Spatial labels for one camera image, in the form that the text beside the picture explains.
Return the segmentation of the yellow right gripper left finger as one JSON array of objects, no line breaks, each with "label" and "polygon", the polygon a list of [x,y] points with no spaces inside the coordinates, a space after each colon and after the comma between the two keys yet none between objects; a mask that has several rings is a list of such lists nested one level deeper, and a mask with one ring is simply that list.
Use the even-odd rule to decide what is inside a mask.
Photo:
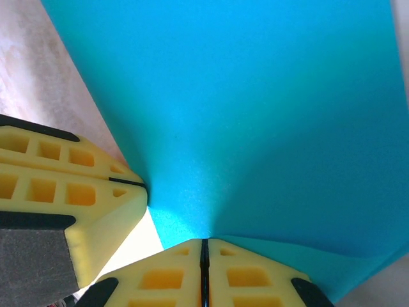
[{"label": "yellow right gripper left finger", "polygon": [[199,306],[201,240],[191,239],[101,276],[77,306]]}]

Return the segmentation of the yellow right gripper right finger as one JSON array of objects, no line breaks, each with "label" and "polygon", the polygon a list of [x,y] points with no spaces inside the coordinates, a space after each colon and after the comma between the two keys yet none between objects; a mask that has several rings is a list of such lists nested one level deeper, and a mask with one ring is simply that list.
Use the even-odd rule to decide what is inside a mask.
[{"label": "yellow right gripper right finger", "polygon": [[292,267],[219,239],[208,247],[211,306],[332,306]]}]

